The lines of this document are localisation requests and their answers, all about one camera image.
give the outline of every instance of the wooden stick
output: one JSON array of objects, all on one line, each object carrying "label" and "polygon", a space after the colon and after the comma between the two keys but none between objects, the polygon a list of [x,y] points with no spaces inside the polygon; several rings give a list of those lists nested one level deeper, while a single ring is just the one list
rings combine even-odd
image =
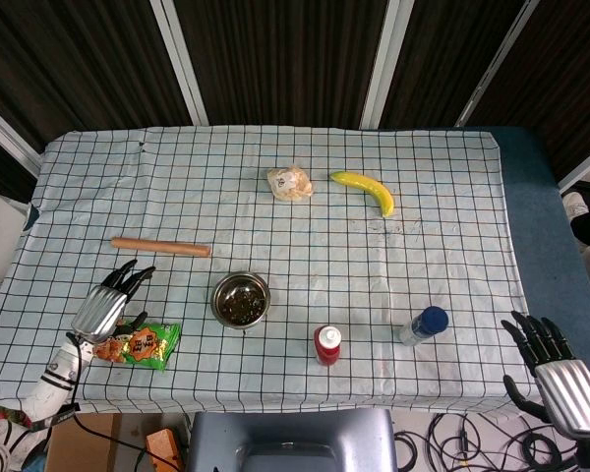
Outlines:
[{"label": "wooden stick", "polygon": [[137,251],[152,251],[154,253],[173,253],[185,256],[209,258],[209,246],[196,246],[190,243],[176,241],[150,241],[149,239],[111,238],[111,245],[118,249],[135,249]]}]

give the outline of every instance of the orange object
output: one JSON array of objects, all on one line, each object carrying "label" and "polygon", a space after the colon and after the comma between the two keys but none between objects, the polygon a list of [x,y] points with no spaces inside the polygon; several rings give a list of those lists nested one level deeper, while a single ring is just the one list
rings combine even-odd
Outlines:
[{"label": "orange object", "polygon": [[129,341],[131,357],[137,361],[148,359],[153,351],[157,349],[158,343],[154,342],[155,339],[157,339],[157,334],[149,327],[143,327],[134,333]]},{"label": "orange object", "polygon": [[[147,450],[153,454],[157,454],[162,459],[166,459],[168,462],[175,464],[179,470],[183,470],[184,464],[181,461],[179,455],[179,449],[177,448],[177,442],[173,432],[169,429],[160,430],[157,433],[147,436]],[[175,472],[170,465],[156,459],[152,455],[149,456],[156,472]]]},{"label": "orange object", "polygon": [[173,253],[186,256],[209,258],[209,246],[197,246],[190,243],[176,241],[151,241],[149,239],[111,238],[111,245],[118,249],[135,249],[137,251],[152,251],[154,253]]}]

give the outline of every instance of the bottle cap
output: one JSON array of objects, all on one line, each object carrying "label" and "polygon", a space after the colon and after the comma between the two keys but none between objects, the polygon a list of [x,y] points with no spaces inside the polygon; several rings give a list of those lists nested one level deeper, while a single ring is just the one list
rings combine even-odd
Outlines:
[{"label": "bottle cap", "polygon": [[319,344],[324,349],[334,349],[341,343],[341,331],[334,326],[324,326],[319,331]]},{"label": "bottle cap", "polygon": [[422,312],[421,328],[428,334],[437,334],[448,327],[448,314],[440,307],[429,307]]}]

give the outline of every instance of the black finger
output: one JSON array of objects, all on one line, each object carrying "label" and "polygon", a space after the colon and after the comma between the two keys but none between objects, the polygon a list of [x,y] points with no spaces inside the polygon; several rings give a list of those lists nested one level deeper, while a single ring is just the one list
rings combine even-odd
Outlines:
[{"label": "black finger", "polygon": [[515,327],[513,324],[506,320],[501,320],[502,327],[504,327],[515,342],[516,346],[518,346],[518,351],[520,351],[520,355],[522,356],[522,360],[526,364],[529,371],[531,371],[531,375],[535,377],[535,367],[538,365],[538,356],[535,355],[533,349],[529,345],[529,341],[524,335],[520,332],[520,330]]},{"label": "black finger", "polygon": [[130,324],[119,324],[114,329],[114,332],[111,333],[111,337],[128,336],[132,332],[134,332],[134,329]]},{"label": "black finger", "polygon": [[531,345],[533,352],[538,358],[538,364],[546,364],[551,360],[551,356],[549,356],[549,351],[542,343],[542,339],[538,336],[537,331],[533,327],[532,324],[520,313],[516,311],[512,311],[511,315],[513,318],[518,322],[520,326],[522,326],[522,330],[527,336],[527,341]]},{"label": "black finger", "polygon": [[504,388],[507,390],[509,398],[511,398],[511,401],[513,401],[515,406],[520,408],[520,410],[529,413],[531,416],[535,416],[540,421],[551,423],[547,409],[539,403],[527,400],[522,396],[522,393],[518,390],[518,386],[510,376],[503,376],[502,382],[504,383]]},{"label": "black finger", "polygon": [[546,326],[551,332],[551,335],[555,340],[558,350],[560,351],[561,357],[563,359],[576,359],[574,354],[572,353],[572,350],[570,349],[568,341],[566,340],[565,336],[561,334],[561,331],[558,328],[558,326],[548,318],[542,318],[542,323],[544,323],[544,326]]},{"label": "black finger", "polygon": [[102,281],[101,285],[109,288],[118,288],[118,284],[122,282],[122,279],[125,278],[125,275],[129,273],[129,270],[133,268],[138,263],[137,259],[133,259],[132,261],[128,261],[120,268],[116,268],[113,270],[109,275],[105,277]]},{"label": "black finger", "polygon": [[136,316],[136,319],[131,322],[131,328],[133,331],[137,330],[147,319],[148,313],[141,312]]},{"label": "black finger", "polygon": [[551,332],[546,329],[546,327],[542,324],[542,322],[536,320],[533,317],[527,317],[529,323],[535,328],[535,330],[540,335],[540,339],[542,339],[542,343],[547,348],[549,352],[549,357],[551,357],[552,361],[559,361],[561,360],[561,353],[558,349]]},{"label": "black finger", "polygon": [[134,273],[131,277],[124,281],[118,290],[127,294],[127,301],[131,300],[131,297],[133,297],[140,288],[140,284],[145,280],[150,279],[154,271],[155,267],[152,266],[145,268],[140,272]]}]

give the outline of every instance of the metal bowl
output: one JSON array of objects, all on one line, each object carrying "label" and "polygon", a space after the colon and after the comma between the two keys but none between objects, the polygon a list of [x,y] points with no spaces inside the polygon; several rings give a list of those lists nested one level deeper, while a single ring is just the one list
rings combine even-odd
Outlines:
[{"label": "metal bowl", "polygon": [[[222,278],[214,287],[210,300],[212,313],[220,323],[234,329],[247,329],[258,324],[266,315],[270,305],[268,285],[256,273],[232,272]],[[254,308],[259,315],[246,315]],[[232,314],[232,309],[240,309]]]}]

